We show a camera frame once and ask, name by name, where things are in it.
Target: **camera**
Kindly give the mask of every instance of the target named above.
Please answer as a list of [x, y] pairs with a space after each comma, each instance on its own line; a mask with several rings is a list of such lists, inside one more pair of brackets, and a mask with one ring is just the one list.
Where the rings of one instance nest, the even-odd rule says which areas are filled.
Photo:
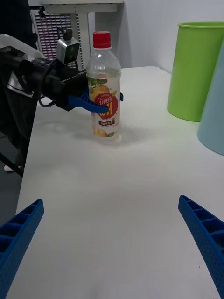
[[80, 43], [75, 39], [71, 38], [65, 40], [61, 38], [57, 42], [56, 57], [63, 64], [70, 64], [77, 60]]

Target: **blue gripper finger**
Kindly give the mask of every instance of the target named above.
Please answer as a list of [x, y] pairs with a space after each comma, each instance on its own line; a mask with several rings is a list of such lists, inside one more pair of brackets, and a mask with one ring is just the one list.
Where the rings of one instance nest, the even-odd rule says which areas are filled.
[[94, 113], [106, 113], [109, 111], [108, 106], [102, 106], [94, 103], [90, 100], [87, 94], [84, 94], [81, 98], [75, 98], [72, 96], [68, 97], [69, 105], [74, 107], [82, 107], [85, 110], [88, 110], [90, 112]]

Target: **bottle label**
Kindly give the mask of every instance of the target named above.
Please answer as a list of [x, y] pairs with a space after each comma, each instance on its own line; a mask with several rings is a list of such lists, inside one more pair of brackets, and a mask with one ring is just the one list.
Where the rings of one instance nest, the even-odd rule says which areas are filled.
[[88, 77], [88, 84], [90, 99], [109, 107], [106, 113], [92, 113], [93, 133], [107, 138], [119, 136], [120, 76], [108, 79]]

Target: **light blue bucket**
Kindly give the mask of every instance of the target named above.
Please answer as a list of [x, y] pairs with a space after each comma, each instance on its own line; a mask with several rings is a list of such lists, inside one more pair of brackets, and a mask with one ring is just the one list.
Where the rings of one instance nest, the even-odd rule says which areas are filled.
[[207, 95], [197, 137], [207, 148], [224, 155], [224, 40]]

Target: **juice bottle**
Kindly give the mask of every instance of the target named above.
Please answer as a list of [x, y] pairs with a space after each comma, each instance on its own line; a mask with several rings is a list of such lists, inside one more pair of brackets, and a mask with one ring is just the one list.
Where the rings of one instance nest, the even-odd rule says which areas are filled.
[[109, 107], [107, 113], [92, 113], [93, 133], [101, 140], [115, 140], [119, 137], [121, 67], [111, 52], [110, 32], [95, 32], [93, 47], [95, 54], [86, 68], [90, 99]]

